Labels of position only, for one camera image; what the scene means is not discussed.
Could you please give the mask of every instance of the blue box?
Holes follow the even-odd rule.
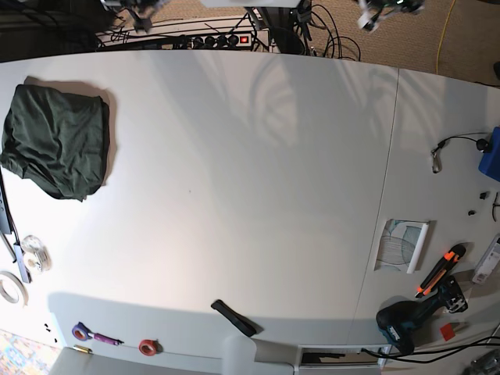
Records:
[[[491,134],[491,152],[485,153],[479,163],[479,170],[500,182],[500,127],[496,127]]]

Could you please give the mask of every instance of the folded fabric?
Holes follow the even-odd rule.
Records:
[[[20,84],[5,118],[0,164],[57,199],[102,185],[109,150],[109,107],[100,97]]]

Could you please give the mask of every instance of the tape roll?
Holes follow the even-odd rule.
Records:
[[[23,263],[31,273],[39,274],[50,270],[50,258],[44,244],[35,236],[27,236],[21,241],[24,250]]]
[[[71,330],[73,336],[80,341],[90,340],[91,332],[82,322],[79,322],[73,329]]]
[[[40,274],[50,270],[47,253],[41,252],[25,252],[23,255],[23,263],[31,273]]]
[[[139,344],[139,351],[148,357],[153,357],[157,352],[156,343],[153,340],[143,340]]]
[[[20,280],[10,272],[0,271],[0,298],[11,305],[23,307],[27,304],[28,293]]]

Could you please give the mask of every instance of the beige carpet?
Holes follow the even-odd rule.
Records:
[[[359,8],[352,0],[315,0],[333,14],[341,35],[355,39],[367,63],[434,73],[439,39],[452,0],[427,0],[418,16],[398,15],[372,34],[359,30]],[[327,21],[322,9],[315,11]],[[243,8],[205,8],[198,0],[173,0],[155,20],[178,20],[244,14]],[[313,30],[313,43],[323,51],[327,32]],[[500,5],[456,0],[441,50],[439,74],[460,80],[500,84],[492,65],[500,61]]]

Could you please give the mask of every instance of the black handle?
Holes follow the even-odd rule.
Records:
[[[243,316],[233,311],[228,305],[226,305],[220,299],[216,300],[211,307],[212,309],[217,310],[219,313],[221,313],[245,336],[250,338],[251,336],[257,333],[257,330],[250,323],[246,322]]]

